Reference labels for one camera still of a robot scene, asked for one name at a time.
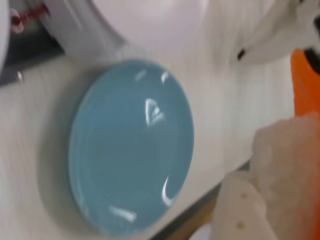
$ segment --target black object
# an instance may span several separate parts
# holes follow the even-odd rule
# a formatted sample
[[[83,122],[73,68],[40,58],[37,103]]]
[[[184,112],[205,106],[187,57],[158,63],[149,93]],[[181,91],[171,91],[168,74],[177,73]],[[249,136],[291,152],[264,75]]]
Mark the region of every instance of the black object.
[[[20,71],[64,51],[43,28],[24,35],[11,36],[6,61],[0,75],[0,86],[20,81]]]
[[[307,49],[304,51],[304,55],[308,60],[310,66],[312,67],[313,71],[320,75],[320,59],[316,52],[313,49]]]

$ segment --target red wire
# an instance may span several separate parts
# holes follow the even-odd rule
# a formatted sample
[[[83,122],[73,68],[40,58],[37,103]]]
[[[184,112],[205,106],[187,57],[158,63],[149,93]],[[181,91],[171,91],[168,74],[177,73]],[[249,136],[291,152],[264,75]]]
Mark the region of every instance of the red wire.
[[[40,6],[26,12],[26,13],[22,13],[20,15],[20,17],[18,16],[13,16],[11,18],[11,24],[17,26],[19,24],[23,24],[26,25],[28,22],[37,19],[38,17],[40,17],[43,14],[47,14],[48,8],[46,7],[45,4],[41,4]]]

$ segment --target white bowl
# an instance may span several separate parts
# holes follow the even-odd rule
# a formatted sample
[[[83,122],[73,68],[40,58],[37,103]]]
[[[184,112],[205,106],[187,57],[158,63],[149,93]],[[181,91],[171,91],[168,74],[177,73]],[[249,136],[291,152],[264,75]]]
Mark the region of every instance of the white bowl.
[[[185,43],[201,26],[209,0],[92,0],[128,42],[163,51]]]
[[[9,4],[8,0],[0,0],[0,72],[7,55],[9,39]]]

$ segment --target blue plate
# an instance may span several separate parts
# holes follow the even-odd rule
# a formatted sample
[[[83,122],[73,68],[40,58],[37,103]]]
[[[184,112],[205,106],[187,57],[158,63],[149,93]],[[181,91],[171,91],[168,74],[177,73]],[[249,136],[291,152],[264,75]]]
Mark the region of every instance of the blue plate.
[[[113,68],[88,90],[71,129],[78,207],[104,234],[139,234],[175,201],[193,147],[186,96],[167,70],[143,61]]]

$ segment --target white table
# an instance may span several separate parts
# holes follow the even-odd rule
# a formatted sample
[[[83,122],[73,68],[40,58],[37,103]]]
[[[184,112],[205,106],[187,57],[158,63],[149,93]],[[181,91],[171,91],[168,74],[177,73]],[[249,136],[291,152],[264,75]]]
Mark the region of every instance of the white table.
[[[290,63],[229,65],[269,0],[211,0],[199,34],[184,49],[146,54],[132,46],[109,58],[144,58],[180,80],[191,105],[195,145],[173,207],[135,240],[146,240],[251,155],[256,129],[293,116]],[[56,58],[24,72],[25,83],[0,89],[0,233],[5,240],[97,240],[76,214],[64,168],[68,133],[81,96],[101,72]]]

